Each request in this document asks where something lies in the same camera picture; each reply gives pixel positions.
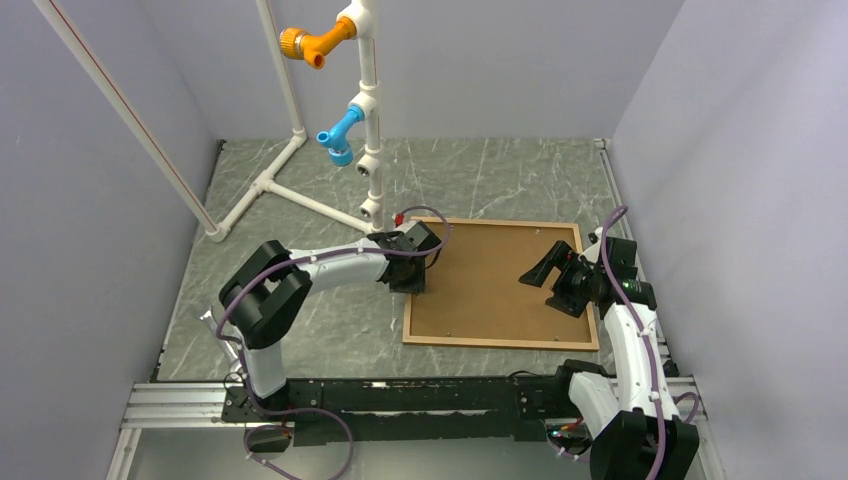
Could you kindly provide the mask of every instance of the orange valve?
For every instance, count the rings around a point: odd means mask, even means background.
[[[322,68],[324,57],[333,51],[342,40],[356,36],[356,25],[347,17],[339,18],[336,26],[324,35],[310,35],[302,28],[287,28],[280,35],[283,55],[296,60],[306,60],[312,68]]]

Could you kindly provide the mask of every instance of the wall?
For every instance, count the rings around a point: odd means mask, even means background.
[[[141,1],[218,137],[289,135],[255,2]],[[348,3],[269,2],[280,30],[314,33]],[[381,2],[383,135],[609,137],[681,4]],[[358,92],[358,61],[346,42],[320,71],[289,62],[310,135]]]
[[[687,0],[613,137],[728,478],[843,478],[848,4]]]
[[[144,11],[64,4],[202,195],[215,142]],[[0,477],[103,478],[196,223],[33,3],[0,44]]]

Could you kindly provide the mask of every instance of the blue pipe fitting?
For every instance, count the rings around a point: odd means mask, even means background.
[[[365,120],[365,112],[356,105],[351,105],[335,127],[329,132],[318,132],[318,136],[315,137],[318,143],[330,152],[330,160],[337,166],[344,167],[353,161],[353,150],[350,149],[350,143],[347,141],[347,132],[356,122],[363,120]]]

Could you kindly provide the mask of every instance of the cork board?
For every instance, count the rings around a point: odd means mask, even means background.
[[[437,218],[418,218],[440,238]],[[449,218],[450,241],[427,270],[427,290],[406,299],[403,343],[597,351],[593,309],[578,319],[545,305],[542,288],[518,283],[557,240],[582,252],[574,223]]]

